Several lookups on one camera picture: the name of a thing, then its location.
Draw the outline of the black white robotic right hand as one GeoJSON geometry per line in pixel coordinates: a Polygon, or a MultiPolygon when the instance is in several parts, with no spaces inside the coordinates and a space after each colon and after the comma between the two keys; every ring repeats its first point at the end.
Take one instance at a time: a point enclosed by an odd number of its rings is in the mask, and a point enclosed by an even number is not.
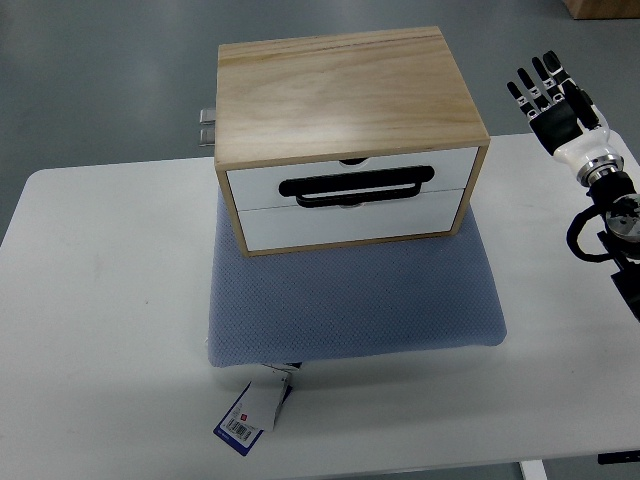
{"type": "Polygon", "coordinates": [[[539,80],[519,68],[520,82],[508,82],[507,89],[544,150],[585,187],[622,171],[624,160],[610,144],[607,120],[557,54],[549,50],[531,63],[539,80]]]}

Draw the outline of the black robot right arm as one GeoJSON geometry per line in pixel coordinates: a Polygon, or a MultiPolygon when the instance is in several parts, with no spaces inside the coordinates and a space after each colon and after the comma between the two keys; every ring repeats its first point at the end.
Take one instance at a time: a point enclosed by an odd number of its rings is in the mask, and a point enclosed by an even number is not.
{"type": "Polygon", "coordinates": [[[613,261],[617,265],[619,271],[611,279],[631,313],[639,319],[639,194],[626,172],[613,171],[596,179],[587,195],[593,205],[574,217],[566,234],[567,246],[582,261],[613,261]],[[596,217],[604,225],[597,233],[605,249],[600,254],[584,252],[579,245],[583,228],[596,217]]]}

